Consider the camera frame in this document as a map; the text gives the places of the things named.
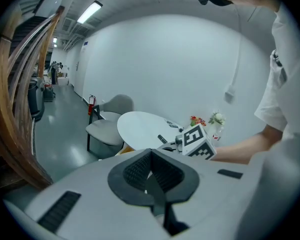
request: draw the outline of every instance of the human arm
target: human arm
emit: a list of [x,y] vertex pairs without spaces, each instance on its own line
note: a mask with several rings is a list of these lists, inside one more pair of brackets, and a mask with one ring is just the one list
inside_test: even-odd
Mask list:
[[248,164],[251,157],[258,152],[269,150],[282,139],[282,131],[266,125],[263,131],[232,146],[218,147],[212,159],[219,162]]

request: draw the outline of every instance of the fluorescent light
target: fluorescent light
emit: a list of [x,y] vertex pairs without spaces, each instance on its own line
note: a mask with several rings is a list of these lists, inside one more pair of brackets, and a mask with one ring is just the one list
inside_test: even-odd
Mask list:
[[83,24],[87,19],[89,19],[96,11],[98,11],[103,6],[102,3],[94,1],[85,11],[82,13],[80,18],[77,20],[79,23]]

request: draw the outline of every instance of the fire extinguisher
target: fire extinguisher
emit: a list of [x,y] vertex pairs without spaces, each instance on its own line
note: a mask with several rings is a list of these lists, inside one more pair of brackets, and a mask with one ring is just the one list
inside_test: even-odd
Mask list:
[[89,97],[89,109],[88,115],[90,116],[92,113],[92,108],[96,105],[96,96],[90,95]]

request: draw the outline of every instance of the round white table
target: round white table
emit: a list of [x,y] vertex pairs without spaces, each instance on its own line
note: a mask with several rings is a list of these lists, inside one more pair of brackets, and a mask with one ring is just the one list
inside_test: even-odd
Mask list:
[[[183,128],[171,120],[168,121]],[[181,134],[179,128],[170,127],[163,117],[141,111],[120,116],[117,128],[124,142],[134,150],[157,149],[164,144],[158,135],[167,142],[174,142],[176,136]]]

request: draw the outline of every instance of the chair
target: chair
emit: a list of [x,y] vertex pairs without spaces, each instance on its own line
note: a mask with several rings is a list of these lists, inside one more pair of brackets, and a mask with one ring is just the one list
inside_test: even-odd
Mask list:
[[[92,122],[95,109],[98,120]],[[124,140],[118,132],[117,122],[103,119],[100,116],[100,112],[114,112],[123,115],[133,110],[134,101],[129,96],[123,94],[113,97],[107,103],[94,106],[89,118],[89,125],[85,128],[88,133],[86,149],[90,150],[90,136],[109,146],[123,145]]]

